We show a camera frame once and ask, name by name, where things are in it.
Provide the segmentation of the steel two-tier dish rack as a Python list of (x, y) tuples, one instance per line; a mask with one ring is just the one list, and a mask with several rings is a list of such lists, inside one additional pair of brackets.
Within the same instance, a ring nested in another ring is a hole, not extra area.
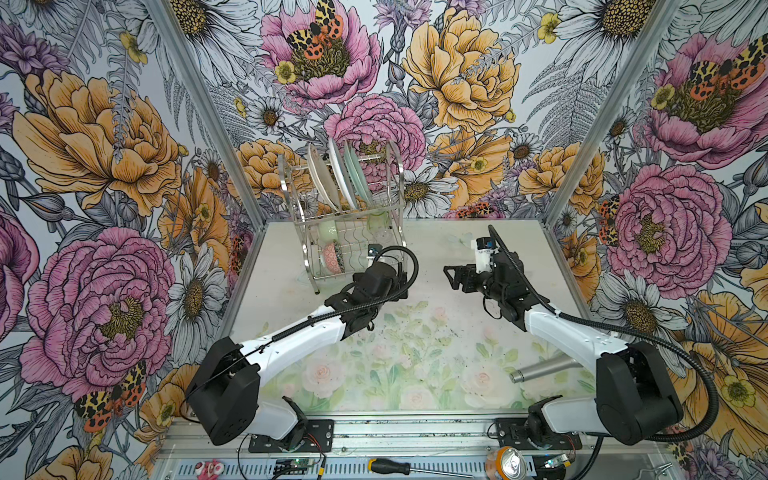
[[(328, 142), (325, 148), (317, 150), (338, 188), (330, 164)], [(368, 207), (358, 196), (351, 182), (359, 208), (350, 210), (338, 188), (342, 209), (338, 213), (325, 203), (316, 189), (307, 164), (308, 148), (301, 160), (290, 162), (283, 154), (277, 157), (281, 191), (299, 238), (303, 267), (311, 289), (316, 294), (320, 292), (322, 282), (345, 279), (370, 266), (373, 260), (367, 258), (369, 244), (381, 244), (383, 248), (406, 245), (403, 233), (405, 169), (399, 149), (393, 142), (388, 141), (378, 153), (365, 155), (355, 149), (354, 151), (360, 158), (372, 193), (373, 204)], [(373, 234), (367, 228), (367, 216), (381, 211), (389, 213), (390, 228)], [(345, 267), (345, 272), (342, 274), (331, 274), (321, 260), (325, 245), (322, 245), (318, 239), (318, 224), (325, 220), (335, 220), (337, 223), (339, 233), (337, 242)]]

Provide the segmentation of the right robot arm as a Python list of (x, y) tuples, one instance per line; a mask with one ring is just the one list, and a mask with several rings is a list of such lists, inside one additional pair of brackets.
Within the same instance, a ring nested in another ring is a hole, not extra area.
[(588, 397), (551, 397), (529, 407), (525, 429), (538, 444), (555, 435), (588, 433), (612, 437), (624, 445), (656, 440), (682, 419), (682, 406), (659, 350), (647, 341), (629, 343), (563, 318), (560, 310), (533, 292), (523, 274), (508, 263), (480, 268), (446, 266), (450, 286), (494, 301), (503, 319), (559, 349), (563, 358), (520, 369), (525, 382), (573, 366), (596, 381)]

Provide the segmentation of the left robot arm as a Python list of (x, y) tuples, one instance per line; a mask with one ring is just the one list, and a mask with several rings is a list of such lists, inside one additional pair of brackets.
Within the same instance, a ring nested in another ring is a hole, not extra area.
[(306, 317), (270, 336), (241, 343), (224, 337), (210, 347), (185, 393), (185, 403), (210, 442), (222, 446), (241, 435), (265, 437), (293, 450), (308, 420), (289, 397), (261, 400), (264, 385), (317, 350), (370, 329), (380, 307), (407, 296), (418, 268), (376, 261)]

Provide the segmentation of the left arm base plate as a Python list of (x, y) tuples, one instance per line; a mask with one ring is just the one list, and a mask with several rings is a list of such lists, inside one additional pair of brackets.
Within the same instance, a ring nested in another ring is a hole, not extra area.
[(247, 451), (252, 454), (328, 453), (332, 450), (335, 422), (330, 419), (300, 421), (281, 440), (252, 435)]

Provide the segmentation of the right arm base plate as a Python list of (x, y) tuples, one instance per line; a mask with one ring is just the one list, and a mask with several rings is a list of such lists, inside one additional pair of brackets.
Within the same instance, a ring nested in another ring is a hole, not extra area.
[(577, 434), (553, 433), (545, 427), (530, 428), (523, 417), (502, 417), (493, 420), (486, 434), (500, 447), (518, 450), (579, 451), (583, 444)]

